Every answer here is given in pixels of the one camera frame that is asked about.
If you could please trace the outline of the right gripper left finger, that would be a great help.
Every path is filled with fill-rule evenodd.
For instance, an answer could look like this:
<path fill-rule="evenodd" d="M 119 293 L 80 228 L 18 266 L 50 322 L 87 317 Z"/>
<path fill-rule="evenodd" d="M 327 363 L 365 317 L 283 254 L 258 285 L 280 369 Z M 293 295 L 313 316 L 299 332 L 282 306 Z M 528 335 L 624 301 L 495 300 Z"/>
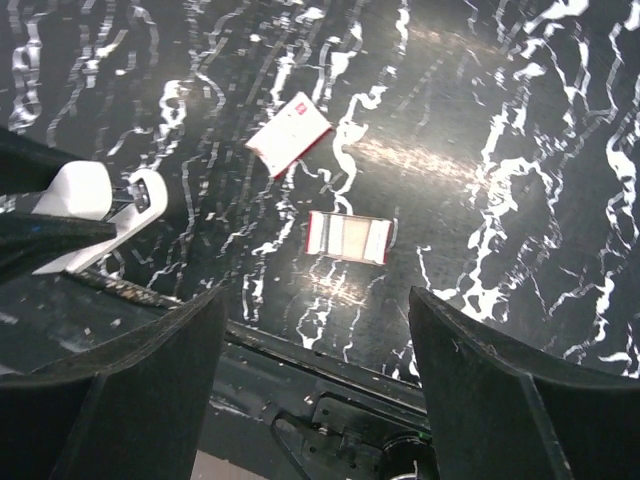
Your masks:
<path fill-rule="evenodd" d="M 188 479 L 224 346 L 211 289 L 102 345 L 1 378 L 4 479 Z"/>

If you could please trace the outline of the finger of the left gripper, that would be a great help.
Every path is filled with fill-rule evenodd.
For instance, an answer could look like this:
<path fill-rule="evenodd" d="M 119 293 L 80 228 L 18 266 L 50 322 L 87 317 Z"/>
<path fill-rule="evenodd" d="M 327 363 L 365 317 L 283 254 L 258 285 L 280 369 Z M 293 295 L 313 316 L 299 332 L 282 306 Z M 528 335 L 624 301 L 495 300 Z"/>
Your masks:
<path fill-rule="evenodd" d="M 1 129 L 1 193 L 46 190 L 61 169 L 80 158 Z M 116 237 L 102 219 L 86 220 L 12 211 L 1 215 L 1 278 L 31 273 L 58 257 Z"/>

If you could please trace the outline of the white stapler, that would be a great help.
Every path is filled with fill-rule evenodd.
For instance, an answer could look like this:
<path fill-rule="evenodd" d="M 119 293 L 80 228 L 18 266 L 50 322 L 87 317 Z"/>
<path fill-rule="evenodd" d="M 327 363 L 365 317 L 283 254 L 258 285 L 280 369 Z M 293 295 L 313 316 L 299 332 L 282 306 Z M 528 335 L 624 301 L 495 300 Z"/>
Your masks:
<path fill-rule="evenodd" d="M 36 275 L 79 273 L 157 220 L 168 205 L 163 177 L 139 169 L 122 183 L 111 181 L 104 164 L 78 160 L 64 165 L 38 203 L 34 214 L 102 220 L 115 226 L 113 239 L 75 250 L 34 271 Z"/>

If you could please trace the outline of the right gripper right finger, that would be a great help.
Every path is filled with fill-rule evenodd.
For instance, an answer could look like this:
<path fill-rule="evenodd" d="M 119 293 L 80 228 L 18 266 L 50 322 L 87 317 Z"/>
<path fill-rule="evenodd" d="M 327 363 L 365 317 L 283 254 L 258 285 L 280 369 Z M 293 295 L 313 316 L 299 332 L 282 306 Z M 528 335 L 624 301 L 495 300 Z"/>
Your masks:
<path fill-rule="evenodd" d="M 441 478 L 638 478 L 638 380 L 532 348 L 425 288 L 409 303 Z"/>

